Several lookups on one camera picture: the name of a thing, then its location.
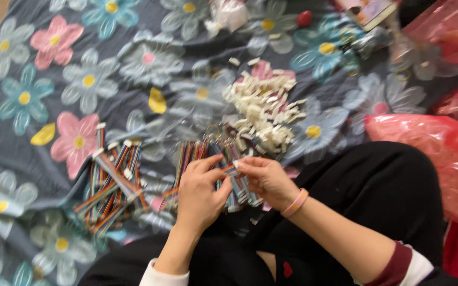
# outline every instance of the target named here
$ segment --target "wristband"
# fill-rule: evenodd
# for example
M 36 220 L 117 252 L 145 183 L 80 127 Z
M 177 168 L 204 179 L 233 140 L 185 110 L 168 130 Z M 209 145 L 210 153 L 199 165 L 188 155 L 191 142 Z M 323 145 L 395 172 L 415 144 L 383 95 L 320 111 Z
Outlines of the wristband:
M 300 207 L 305 203 L 308 197 L 309 192 L 304 188 L 301 188 L 300 194 L 298 195 L 296 200 L 294 200 L 293 204 L 290 205 L 285 211 L 281 212 L 280 214 L 286 218 L 292 216 L 294 213 L 296 213 L 296 211 L 300 209 Z

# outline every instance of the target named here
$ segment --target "person's left hand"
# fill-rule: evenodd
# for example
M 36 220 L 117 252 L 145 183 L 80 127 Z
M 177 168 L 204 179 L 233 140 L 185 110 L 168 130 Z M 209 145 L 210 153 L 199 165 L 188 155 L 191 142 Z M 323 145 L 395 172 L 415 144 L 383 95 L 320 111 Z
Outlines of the person's left hand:
M 188 164 L 181 176 L 178 193 L 178 219 L 175 227 L 200 236 L 220 215 L 232 192 L 231 179 L 221 169 L 212 169 L 222 155 Z M 224 180 L 215 192 L 213 184 Z

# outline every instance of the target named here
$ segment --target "maroon sleeve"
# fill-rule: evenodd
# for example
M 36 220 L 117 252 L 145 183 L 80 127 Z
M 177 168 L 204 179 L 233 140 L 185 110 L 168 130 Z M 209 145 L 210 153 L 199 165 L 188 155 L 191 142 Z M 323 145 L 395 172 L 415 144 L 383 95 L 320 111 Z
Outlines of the maroon sleeve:
M 408 272 L 412 257 L 413 250 L 395 241 L 395 251 L 385 269 L 378 278 L 365 286 L 398 286 Z

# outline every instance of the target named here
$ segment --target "bedsheet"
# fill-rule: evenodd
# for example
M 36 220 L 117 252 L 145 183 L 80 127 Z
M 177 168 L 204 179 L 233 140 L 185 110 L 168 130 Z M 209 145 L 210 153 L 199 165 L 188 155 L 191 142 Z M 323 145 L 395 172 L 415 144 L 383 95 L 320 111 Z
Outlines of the bedsheet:
M 289 100 L 308 99 L 282 161 L 298 169 L 363 142 L 364 115 L 423 113 L 458 86 L 419 80 L 420 63 L 392 69 L 386 50 L 342 53 L 363 31 L 329 1 L 246 5 L 248 24 L 210 38 L 207 0 L 11 1 L 0 26 L 0 285 L 75 285 L 107 251 L 174 224 L 148 213 L 97 237 L 73 215 L 99 122 L 109 141 L 143 140 L 151 200 L 174 182 L 175 143 L 234 117 L 221 92 L 243 70 L 259 76 L 246 64 L 255 57 L 293 70 Z M 313 21 L 298 29 L 303 10 Z

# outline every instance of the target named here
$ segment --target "black pants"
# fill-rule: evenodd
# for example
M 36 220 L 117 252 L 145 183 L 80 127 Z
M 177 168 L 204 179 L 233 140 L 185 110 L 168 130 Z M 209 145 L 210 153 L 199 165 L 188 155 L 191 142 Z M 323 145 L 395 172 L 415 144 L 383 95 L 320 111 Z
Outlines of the black pants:
M 445 229 L 441 191 L 434 166 L 419 150 L 393 142 L 354 146 L 307 166 L 296 185 L 352 221 L 410 244 L 432 264 L 441 265 Z M 312 285 L 312 281 L 354 285 L 326 250 L 279 212 L 268 212 L 243 243 L 224 228 L 222 219 L 208 229 L 194 251 L 190 285 L 275 285 L 256 250 L 276 254 L 277 285 Z M 109 253 L 80 285 L 138 285 L 166 239 L 144 238 Z M 285 269 L 289 266 L 292 275 Z

